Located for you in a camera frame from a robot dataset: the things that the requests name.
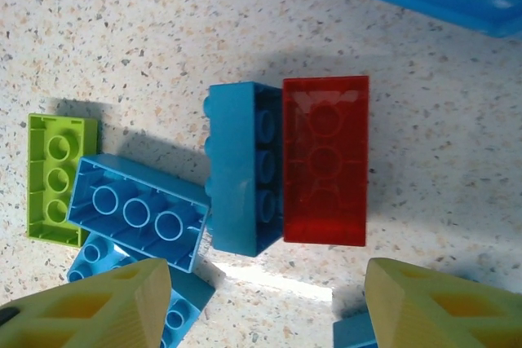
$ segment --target terrazzo countertop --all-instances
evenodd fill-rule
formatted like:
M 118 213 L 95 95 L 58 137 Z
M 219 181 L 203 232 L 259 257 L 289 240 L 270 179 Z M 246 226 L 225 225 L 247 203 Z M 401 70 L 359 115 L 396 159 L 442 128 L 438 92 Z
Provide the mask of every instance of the terrazzo countertop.
M 0 299 L 63 284 L 29 240 L 27 116 L 103 122 L 103 150 L 203 183 L 211 84 L 371 76 L 368 245 L 214 251 L 181 346 L 330 347 L 371 257 L 521 292 L 522 44 L 377 0 L 0 0 Z

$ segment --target blue brick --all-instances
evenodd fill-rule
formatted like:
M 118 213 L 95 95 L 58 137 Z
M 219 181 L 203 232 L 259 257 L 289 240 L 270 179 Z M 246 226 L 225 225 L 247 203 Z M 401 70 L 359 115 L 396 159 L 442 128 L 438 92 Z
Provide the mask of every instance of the blue brick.
M 334 323 L 334 348 L 378 348 L 369 313 Z
M 254 82 L 210 87 L 212 245 L 255 257 L 282 235 L 281 90 Z
M 203 187 L 119 156 L 84 156 L 67 219 L 191 272 L 210 199 Z
M 143 259 L 143 255 L 90 234 L 67 274 L 69 282 Z M 193 273 L 169 267 L 172 294 L 160 348 L 175 348 L 196 322 L 215 289 Z

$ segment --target green brick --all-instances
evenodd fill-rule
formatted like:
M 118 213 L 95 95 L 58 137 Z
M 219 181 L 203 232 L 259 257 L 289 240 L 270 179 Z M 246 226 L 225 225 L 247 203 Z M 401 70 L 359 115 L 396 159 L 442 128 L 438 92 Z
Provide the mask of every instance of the green brick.
M 97 153 L 98 121 L 29 114 L 27 236 L 79 248 L 88 231 L 67 222 L 80 158 Z

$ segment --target speckled countertop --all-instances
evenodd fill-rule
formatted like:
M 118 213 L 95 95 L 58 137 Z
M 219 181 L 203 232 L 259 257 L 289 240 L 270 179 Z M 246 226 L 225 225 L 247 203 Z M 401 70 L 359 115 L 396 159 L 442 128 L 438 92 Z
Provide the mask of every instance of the speckled countertop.
M 27 115 L 92 116 L 103 149 L 203 183 L 210 84 L 371 76 L 368 246 L 209 249 L 182 346 L 330 347 L 386 256 L 522 291 L 522 45 L 376 0 L 0 0 L 0 299 L 64 282 L 28 240 Z

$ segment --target granite surface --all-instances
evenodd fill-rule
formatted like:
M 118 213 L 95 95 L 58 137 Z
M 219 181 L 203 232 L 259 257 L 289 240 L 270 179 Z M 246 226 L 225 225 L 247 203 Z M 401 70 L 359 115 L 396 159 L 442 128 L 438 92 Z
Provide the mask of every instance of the granite surface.
M 521 292 L 522 44 L 377 0 L 0 0 L 0 302 L 62 284 L 28 240 L 27 116 L 97 117 L 103 149 L 203 183 L 207 87 L 371 76 L 368 246 L 210 249 L 182 346 L 329 347 L 384 256 Z

